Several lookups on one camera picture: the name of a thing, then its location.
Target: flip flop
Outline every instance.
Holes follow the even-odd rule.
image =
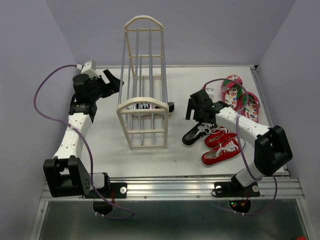
[[[252,92],[248,91],[248,95],[249,95],[249,102],[247,106],[245,106],[245,109],[241,111],[241,114],[246,118],[258,123],[259,108],[260,108],[259,99]],[[242,94],[238,100],[238,107],[242,108],[245,105],[246,100],[247,100],[246,94]]]
[[[242,79],[238,75],[230,75],[226,78],[242,85]],[[236,110],[238,108],[238,99],[242,95],[242,88],[232,81],[224,80],[221,86],[221,95],[222,101]]]

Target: glass panel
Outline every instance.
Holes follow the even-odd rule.
[[[251,212],[269,200],[251,201]],[[121,202],[136,215],[130,220],[95,216],[92,202],[53,201],[48,205],[41,240],[291,240],[307,236],[294,199],[277,200],[257,216],[240,216],[215,207],[228,201]],[[125,216],[118,209],[111,216]]]

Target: black sneaker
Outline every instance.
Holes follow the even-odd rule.
[[[213,133],[218,126],[211,123],[199,122],[182,137],[182,143],[186,147],[193,146],[200,138]]]
[[[169,105],[169,115],[171,115],[175,110],[175,103],[173,101],[169,101],[168,105]],[[149,107],[150,107],[149,103],[137,103],[136,104],[136,109],[149,109]],[[150,113],[141,113],[141,116],[147,116],[147,115],[150,115]]]

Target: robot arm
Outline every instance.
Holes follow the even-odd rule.
[[[192,110],[197,122],[217,124],[236,132],[239,114],[222,101],[213,103],[204,89],[190,96],[185,119],[190,119]],[[231,178],[231,182],[221,183],[216,197],[242,196],[257,185],[256,180],[272,176],[293,158],[286,133],[280,126],[261,125],[242,115],[238,122],[240,136],[254,147],[254,161],[248,166],[252,175],[244,168]]]
[[[73,78],[75,93],[70,103],[68,123],[85,137],[94,122],[96,101],[118,93],[120,80],[106,69],[103,73],[109,83],[105,83],[96,73],[93,61],[77,65],[77,69],[81,69],[81,73]],[[80,160],[83,145],[79,135],[67,127],[53,158],[44,161],[43,171],[53,197],[84,196],[90,192],[90,176]],[[61,174],[65,169],[69,174]]]

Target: lavender wall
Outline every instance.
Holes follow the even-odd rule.
[[[76,60],[94,59],[100,66],[121,64],[124,25],[136,15],[163,23],[167,64],[259,64],[294,4],[294,0],[46,2]]]
[[[2,1],[0,7],[0,238],[29,239],[63,127],[41,118],[33,95],[55,68],[75,58],[44,0]],[[54,76],[39,95],[40,108],[66,118],[75,70]]]
[[[272,118],[286,129],[294,156],[289,170],[300,179],[318,237],[319,10],[319,0],[297,0],[258,68]]]

